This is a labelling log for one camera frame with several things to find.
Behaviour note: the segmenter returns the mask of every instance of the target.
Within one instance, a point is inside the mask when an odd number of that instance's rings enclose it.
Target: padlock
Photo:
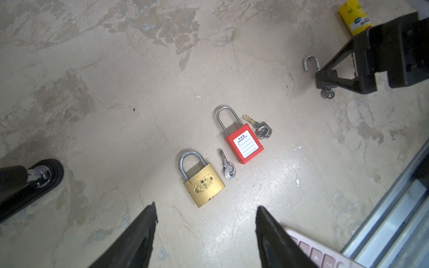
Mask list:
[[[192,178],[188,179],[183,170],[183,159],[190,154],[197,156],[204,165],[204,168],[198,171]],[[179,169],[185,179],[185,183],[183,184],[199,208],[225,187],[213,166],[210,163],[206,164],[202,156],[195,151],[186,152],[182,155],[179,161]]]
[[[221,119],[219,118],[219,114],[223,109],[228,109],[231,112],[233,112],[235,118],[240,124],[240,128],[231,135],[228,133],[227,129],[225,128],[224,124],[222,124]],[[257,154],[262,152],[264,150],[264,147],[262,147],[261,143],[256,138],[255,134],[253,133],[252,129],[250,128],[249,124],[242,124],[239,117],[237,116],[236,112],[232,110],[231,107],[224,106],[218,110],[218,121],[219,124],[221,124],[222,129],[225,131],[225,133],[228,135],[225,140],[228,143],[228,145],[231,147],[231,150],[236,155],[238,161],[241,164],[245,164],[249,162],[252,158],[254,158]]]

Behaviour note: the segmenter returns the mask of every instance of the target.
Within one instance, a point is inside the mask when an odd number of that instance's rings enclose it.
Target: red padlock body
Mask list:
[[[225,140],[241,164],[249,162],[264,150],[264,147],[262,147],[247,123],[226,137]]]

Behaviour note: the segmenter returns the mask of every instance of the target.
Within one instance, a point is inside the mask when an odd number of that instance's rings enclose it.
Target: key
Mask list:
[[[271,137],[272,129],[267,125],[265,122],[258,123],[252,118],[248,117],[247,115],[243,115],[243,119],[248,121],[254,128],[256,128],[256,136],[258,136],[259,139],[268,139]]]
[[[224,160],[224,167],[225,167],[225,177],[228,179],[231,179],[235,177],[237,170],[234,164],[229,162],[224,154],[224,151],[220,150],[221,157]]]

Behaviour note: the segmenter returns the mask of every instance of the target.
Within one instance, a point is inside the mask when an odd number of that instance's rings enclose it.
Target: gold padlock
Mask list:
[[[197,156],[205,167],[192,178],[188,179],[185,171],[183,170],[183,159],[190,154]],[[185,178],[185,183],[183,184],[199,208],[225,187],[213,166],[210,163],[206,164],[202,156],[195,151],[186,152],[182,155],[179,161],[179,169],[183,178]]]

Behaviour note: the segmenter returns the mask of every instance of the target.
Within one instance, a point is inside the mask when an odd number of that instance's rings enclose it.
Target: padlock shackle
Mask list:
[[[243,123],[240,121],[240,118],[237,116],[236,112],[234,112],[234,110],[233,110],[231,107],[224,106],[224,107],[220,108],[220,109],[218,110],[218,112],[217,112],[217,115],[216,115],[216,116],[217,116],[217,118],[218,118],[219,124],[221,124],[222,129],[225,131],[225,133],[227,134],[227,136],[229,136],[230,134],[228,133],[227,129],[225,128],[224,124],[223,124],[223,123],[222,123],[222,121],[221,121],[221,118],[219,117],[219,114],[221,113],[221,111],[222,111],[223,109],[228,109],[228,110],[230,110],[231,112],[233,112],[233,115],[236,117],[237,121],[240,123],[240,126],[243,126]]]
[[[201,163],[206,166],[206,162],[204,161],[203,157],[201,156],[201,154],[197,153],[196,151],[189,151],[186,152],[182,155],[182,157],[180,157],[180,161],[179,161],[179,169],[180,172],[182,173],[183,178],[185,179],[185,181],[188,181],[189,178],[187,177],[185,171],[183,170],[183,159],[185,159],[185,157],[187,157],[188,155],[193,154],[195,156],[197,156],[199,158],[199,160],[201,161]]]

